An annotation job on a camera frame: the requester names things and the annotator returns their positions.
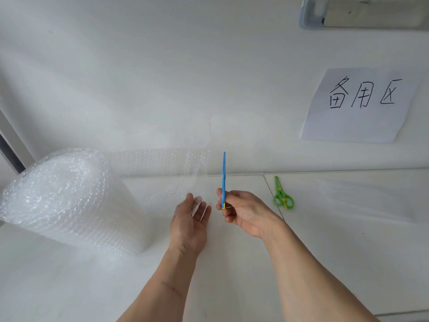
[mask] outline person's left hand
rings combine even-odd
[[[170,225],[170,246],[178,247],[179,250],[191,249],[196,254],[200,254],[207,241],[207,223],[212,207],[202,201],[193,217],[192,209],[193,195],[188,193],[186,199],[177,205],[174,212]]]

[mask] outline forearm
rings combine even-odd
[[[181,321],[196,258],[197,254],[190,249],[170,247],[154,275],[118,321]]]
[[[323,267],[284,222],[263,238],[275,269],[286,321],[378,321]]]

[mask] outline person's right hand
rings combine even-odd
[[[218,188],[216,193],[219,197],[216,209],[222,210],[222,189]],[[260,198],[250,192],[226,192],[225,207],[227,209],[222,210],[225,222],[240,226],[251,236],[263,238],[273,221],[283,222]]]

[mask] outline hand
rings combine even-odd
[[[222,209],[222,189],[216,190],[219,202],[217,210]],[[277,216],[260,198],[246,191],[230,191],[225,194],[225,207],[222,214],[225,222],[240,226],[251,236],[263,238],[263,234],[268,232],[272,221],[283,220]]]
[[[207,223],[212,213],[212,207],[202,201],[193,217],[192,209],[193,195],[188,193],[186,199],[179,203],[174,211],[170,224],[170,247],[179,250],[191,249],[198,255],[207,241]]]

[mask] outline scar on forearm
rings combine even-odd
[[[179,290],[175,287],[170,286],[168,283],[166,282],[161,282],[161,285],[163,285],[164,287],[167,287],[169,290],[171,290],[173,293],[175,293],[177,296],[179,296],[180,299],[183,298],[183,295],[181,292],[179,292]]]

